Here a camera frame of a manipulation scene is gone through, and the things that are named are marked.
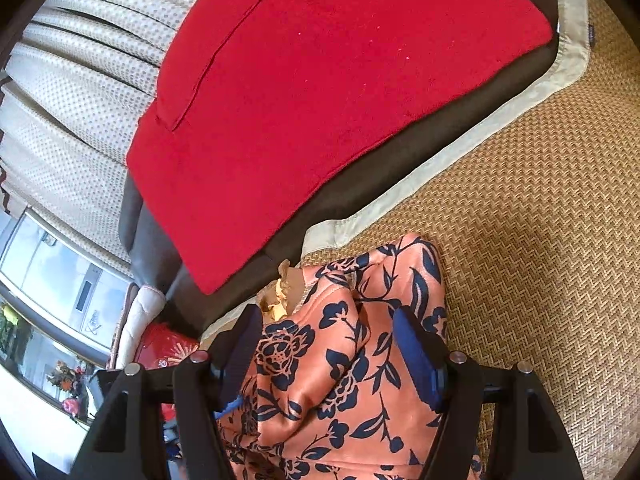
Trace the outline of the orange floral blouse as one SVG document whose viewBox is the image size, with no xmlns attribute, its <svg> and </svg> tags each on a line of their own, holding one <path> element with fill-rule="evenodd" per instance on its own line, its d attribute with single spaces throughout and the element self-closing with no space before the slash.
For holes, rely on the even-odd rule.
<svg viewBox="0 0 640 480">
<path fill-rule="evenodd" d="M 440 418 L 401 355 L 393 316 L 408 308 L 444 336 L 435 246 L 416 234 L 307 266 L 294 311 L 264 327 L 241 403 L 219 434 L 240 479 L 415 479 Z"/>
</svg>

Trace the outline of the red snack gift box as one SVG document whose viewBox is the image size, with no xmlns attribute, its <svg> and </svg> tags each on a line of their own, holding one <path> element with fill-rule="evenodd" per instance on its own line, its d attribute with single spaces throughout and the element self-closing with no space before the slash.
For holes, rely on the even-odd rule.
<svg viewBox="0 0 640 480">
<path fill-rule="evenodd" d="M 198 350 L 197 340 L 172 330 L 166 323 L 151 323 L 143 332 L 134 360 L 146 370 L 178 365 Z"/>
</svg>

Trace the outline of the glass display cabinet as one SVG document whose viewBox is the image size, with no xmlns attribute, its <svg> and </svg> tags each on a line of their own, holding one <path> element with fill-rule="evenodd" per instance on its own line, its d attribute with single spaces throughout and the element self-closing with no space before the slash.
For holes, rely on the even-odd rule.
<svg viewBox="0 0 640 480">
<path fill-rule="evenodd" d="M 104 367 L 118 310 L 87 294 L 45 302 L 1 293 L 1 364 L 18 381 L 82 426 L 96 417 L 89 379 Z"/>
</svg>

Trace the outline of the white quilted cushion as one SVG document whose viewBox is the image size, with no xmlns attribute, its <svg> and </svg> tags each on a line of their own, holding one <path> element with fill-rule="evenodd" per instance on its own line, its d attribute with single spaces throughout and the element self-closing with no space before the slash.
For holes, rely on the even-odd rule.
<svg viewBox="0 0 640 480">
<path fill-rule="evenodd" d="M 163 311 L 165 304 L 165 295 L 154 287 L 140 287 L 134 283 L 128 286 L 107 361 L 109 370 L 120 370 L 134 362 L 144 331 Z"/>
</svg>

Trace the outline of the dark brown leather sofa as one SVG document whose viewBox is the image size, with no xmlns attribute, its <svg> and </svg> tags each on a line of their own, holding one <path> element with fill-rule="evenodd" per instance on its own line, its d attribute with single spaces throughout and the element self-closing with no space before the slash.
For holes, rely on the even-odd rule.
<svg viewBox="0 0 640 480">
<path fill-rule="evenodd" d="M 138 282 L 158 288 L 169 300 L 168 322 L 196 335 L 274 279 L 283 260 L 302 253 L 307 231 L 326 220 L 343 219 L 391 188 L 466 130 L 526 89 L 551 66 L 559 49 L 559 0 L 530 0 L 553 28 L 552 39 L 503 67 L 465 96 L 412 122 L 339 171 L 288 219 L 216 292 L 202 292 L 154 219 L 128 169 L 119 236 Z"/>
</svg>

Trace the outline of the silver refrigerator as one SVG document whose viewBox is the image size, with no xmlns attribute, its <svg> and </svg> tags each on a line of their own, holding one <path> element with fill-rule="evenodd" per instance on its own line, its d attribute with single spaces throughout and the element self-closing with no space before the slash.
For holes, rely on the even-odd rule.
<svg viewBox="0 0 640 480">
<path fill-rule="evenodd" d="M 26 318 L 104 361 L 131 280 L 27 211 L 2 234 L 1 284 Z"/>
</svg>

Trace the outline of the woven rattan seat mat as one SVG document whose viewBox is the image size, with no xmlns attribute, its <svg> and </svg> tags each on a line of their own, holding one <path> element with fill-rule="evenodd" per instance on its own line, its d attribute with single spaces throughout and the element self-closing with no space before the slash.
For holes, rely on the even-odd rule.
<svg viewBox="0 0 640 480">
<path fill-rule="evenodd" d="M 444 260 L 450 344 L 527 361 L 588 479 L 639 474 L 639 29 L 560 0 L 550 73 L 369 206 L 310 229 L 306 264 L 410 231 Z"/>
</svg>

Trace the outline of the beige dotted curtain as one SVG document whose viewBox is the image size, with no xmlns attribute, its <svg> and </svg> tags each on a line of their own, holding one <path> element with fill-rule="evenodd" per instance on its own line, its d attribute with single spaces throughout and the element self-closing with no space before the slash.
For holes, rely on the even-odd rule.
<svg viewBox="0 0 640 480">
<path fill-rule="evenodd" d="M 118 236 L 126 154 L 196 0 L 44 0 L 1 87 L 1 207 L 33 211 L 128 272 Z"/>
</svg>

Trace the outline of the red knitted blanket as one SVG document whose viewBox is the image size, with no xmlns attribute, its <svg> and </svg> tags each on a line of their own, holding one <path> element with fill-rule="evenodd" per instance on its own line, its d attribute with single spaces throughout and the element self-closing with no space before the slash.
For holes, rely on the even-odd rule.
<svg viewBox="0 0 640 480">
<path fill-rule="evenodd" d="M 129 173 L 210 294 L 348 164 L 552 36 L 530 0 L 198 0 Z"/>
</svg>

